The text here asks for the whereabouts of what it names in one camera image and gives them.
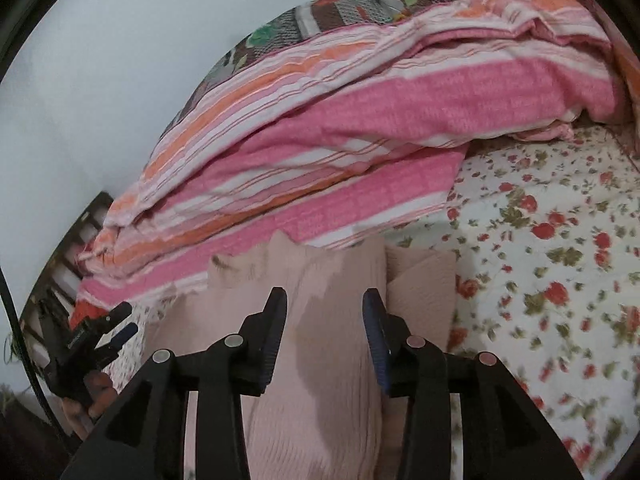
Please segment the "person's left hand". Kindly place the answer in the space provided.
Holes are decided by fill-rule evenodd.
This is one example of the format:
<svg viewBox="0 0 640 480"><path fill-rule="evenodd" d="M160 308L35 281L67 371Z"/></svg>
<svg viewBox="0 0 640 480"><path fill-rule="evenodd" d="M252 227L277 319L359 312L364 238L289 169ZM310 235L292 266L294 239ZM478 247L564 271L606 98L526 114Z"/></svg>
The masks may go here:
<svg viewBox="0 0 640 480"><path fill-rule="evenodd" d="M111 377L104 372L92 372L85 378L92 403L84 408L81 403L64 398L61 401L63 414L74 433L86 440L91 434L94 422L115 402L118 393Z"/></svg>

